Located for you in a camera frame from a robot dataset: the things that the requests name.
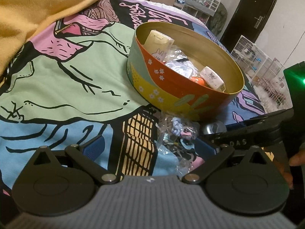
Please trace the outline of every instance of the dark brown door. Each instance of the dark brown door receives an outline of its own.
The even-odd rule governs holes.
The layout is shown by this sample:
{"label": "dark brown door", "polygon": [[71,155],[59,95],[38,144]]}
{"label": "dark brown door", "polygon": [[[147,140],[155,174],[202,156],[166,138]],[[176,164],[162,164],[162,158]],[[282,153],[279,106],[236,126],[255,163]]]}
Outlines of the dark brown door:
{"label": "dark brown door", "polygon": [[221,43],[231,52],[240,36],[255,42],[263,30],[277,0],[240,0]]}

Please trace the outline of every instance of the bed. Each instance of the bed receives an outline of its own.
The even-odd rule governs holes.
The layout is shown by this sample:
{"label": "bed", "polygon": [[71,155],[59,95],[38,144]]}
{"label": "bed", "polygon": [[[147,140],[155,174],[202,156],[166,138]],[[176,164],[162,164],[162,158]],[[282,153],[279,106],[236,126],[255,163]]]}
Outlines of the bed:
{"label": "bed", "polygon": [[[48,26],[12,59],[0,87],[0,199],[11,206],[7,213],[18,213],[11,188],[41,145],[62,150],[100,134],[105,145],[96,163],[112,173],[176,173],[177,157],[158,154],[156,148],[159,111],[126,74],[134,29],[149,21],[187,27],[226,50],[204,24],[176,8],[144,0],[99,0]],[[264,114],[246,76],[245,83],[217,117],[225,124]],[[198,156],[191,157],[196,161]]]}

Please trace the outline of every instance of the white wire cage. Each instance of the white wire cage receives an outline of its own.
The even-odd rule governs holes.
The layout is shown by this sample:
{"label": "white wire cage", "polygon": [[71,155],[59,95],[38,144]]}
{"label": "white wire cage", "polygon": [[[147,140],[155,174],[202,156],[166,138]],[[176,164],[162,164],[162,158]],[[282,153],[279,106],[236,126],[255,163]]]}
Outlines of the white wire cage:
{"label": "white wire cage", "polygon": [[256,44],[241,36],[231,55],[245,72],[267,113],[292,107],[285,67],[270,59]]}

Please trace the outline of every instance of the hand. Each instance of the hand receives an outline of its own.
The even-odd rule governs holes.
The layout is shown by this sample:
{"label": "hand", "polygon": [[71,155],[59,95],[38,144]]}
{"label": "hand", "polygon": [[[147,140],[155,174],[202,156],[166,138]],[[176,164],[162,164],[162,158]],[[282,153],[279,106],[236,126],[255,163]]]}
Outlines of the hand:
{"label": "hand", "polygon": [[[293,189],[292,175],[290,173],[285,172],[284,165],[282,163],[278,162],[276,159],[273,159],[273,163],[278,168],[279,172],[282,174],[282,176],[288,183],[289,188]],[[299,151],[296,155],[294,155],[293,157],[291,157],[289,159],[290,166],[300,166],[300,165],[304,165],[304,164],[305,164],[305,150]]]}

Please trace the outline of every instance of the yellow blanket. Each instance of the yellow blanket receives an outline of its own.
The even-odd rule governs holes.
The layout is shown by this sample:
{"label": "yellow blanket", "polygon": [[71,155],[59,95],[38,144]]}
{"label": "yellow blanket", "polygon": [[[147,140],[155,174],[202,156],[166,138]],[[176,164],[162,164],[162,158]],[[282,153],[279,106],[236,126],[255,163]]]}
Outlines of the yellow blanket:
{"label": "yellow blanket", "polygon": [[97,0],[0,0],[0,76],[30,37]]}

